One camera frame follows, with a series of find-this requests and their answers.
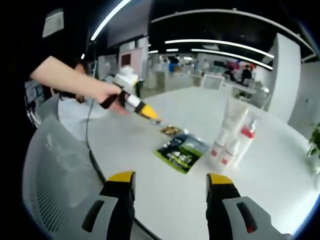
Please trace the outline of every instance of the black cable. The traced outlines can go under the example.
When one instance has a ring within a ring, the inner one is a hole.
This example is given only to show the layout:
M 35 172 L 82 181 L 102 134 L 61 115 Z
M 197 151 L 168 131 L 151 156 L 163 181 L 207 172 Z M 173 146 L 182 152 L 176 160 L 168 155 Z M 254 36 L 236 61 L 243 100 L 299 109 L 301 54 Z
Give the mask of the black cable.
M 90 117 L 92 108 L 94 106 L 94 103 L 95 103 L 95 100 L 92 99 L 92 103 L 91 103 L 90 110 L 89 110 L 88 117 L 86 119 L 86 124 L 85 124 L 85 142 L 86 142 L 86 146 L 88 147 L 89 150 L 91 150 L 91 149 L 90 149 L 89 140 L 88 140 L 88 125 L 89 125 L 89 117 Z
M 150 238 L 153 240 L 161 240 L 159 237 L 154 235 L 149 229 L 147 229 L 138 219 L 134 218 L 135 224 L 143 231 L 145 234 L 147 234 Z

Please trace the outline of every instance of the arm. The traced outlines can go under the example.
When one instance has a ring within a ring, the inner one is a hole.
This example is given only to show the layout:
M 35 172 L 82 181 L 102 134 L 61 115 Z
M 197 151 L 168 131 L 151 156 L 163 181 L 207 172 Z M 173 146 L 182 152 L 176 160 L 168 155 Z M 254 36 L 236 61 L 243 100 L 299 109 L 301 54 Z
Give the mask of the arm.
M 42 62 L 31 73 L 30 77 L 45 86 L 88 96 L 95 99 L 98 103 L 102 103 L 109 95 L 121 92 L 118 86 L 81 74 L 52 56 L 49 56 Z M 116 103 L 110 107 L 121 114 L 126 112 Z

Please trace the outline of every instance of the black handle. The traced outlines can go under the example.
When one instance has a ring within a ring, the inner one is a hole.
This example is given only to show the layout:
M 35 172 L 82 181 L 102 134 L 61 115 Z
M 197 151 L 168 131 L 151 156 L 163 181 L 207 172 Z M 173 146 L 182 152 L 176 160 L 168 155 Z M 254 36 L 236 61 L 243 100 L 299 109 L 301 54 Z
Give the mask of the black handle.
M 106 100 L 104 100 L 104 102 L 100 103 L 100 105 L 104 109 L 108 109 L 111 106 L 111 104 L 118 98 L 120 105 L 122 107 L 125 107 L 126 96 L 129 96 L 129 95 L 130 94 L 127 93 L 125 90 L 122 90 L 119 95 L 113 94 L 113 95 L 110 95 L 109 97 L 107 97 Z

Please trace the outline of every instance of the black sleeve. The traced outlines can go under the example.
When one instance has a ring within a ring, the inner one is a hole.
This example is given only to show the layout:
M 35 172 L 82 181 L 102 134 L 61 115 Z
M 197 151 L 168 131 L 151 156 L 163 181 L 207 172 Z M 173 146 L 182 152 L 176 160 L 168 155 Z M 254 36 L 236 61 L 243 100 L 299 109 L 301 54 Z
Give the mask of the black sleeve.
M 27 81 L 30 74 L 49 56 L 42 37 L 47 7 L 41 2 L 46 1 L 39 1 L 40 5 L 34 1 L 22 5 L 19 3 L 20 6 L 9 10 L 9 60 L 20 81 Z

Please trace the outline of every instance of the white bottle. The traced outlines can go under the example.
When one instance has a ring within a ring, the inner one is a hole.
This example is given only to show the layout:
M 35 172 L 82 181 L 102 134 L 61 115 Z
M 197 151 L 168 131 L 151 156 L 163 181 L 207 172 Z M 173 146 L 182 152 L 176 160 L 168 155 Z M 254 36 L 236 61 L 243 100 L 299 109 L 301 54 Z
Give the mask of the white bottle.
M 232 164 L 232 161 L 238 153 L 239 145 L 240 141 L 236 138 L 223 149 L 219 160 L 215 165 L 215 168 L 218 171 L 223 172 L 230 166 L 230 164 Z
M 232 164 L 232 167 L 236 167 L 245 153 L 248 151 L 248 148 L 250 147 L 252 141 L 255 138 L 255 130 L 256 130 L 256 120 L 252 119 L 248 125 L 243 126 L 243 128 L 240 131 L 240 135 L 238 137 L 240 141 L 240 147 L 238 154 L 234 160 L 234 163 Z
M 219 156 L 226 145 L 228 135 L 229 132 L 222 128 L 219 136 L 214 140 L 214 144 L 210 151 L 210 157 L 214 164 L 218 161 Z

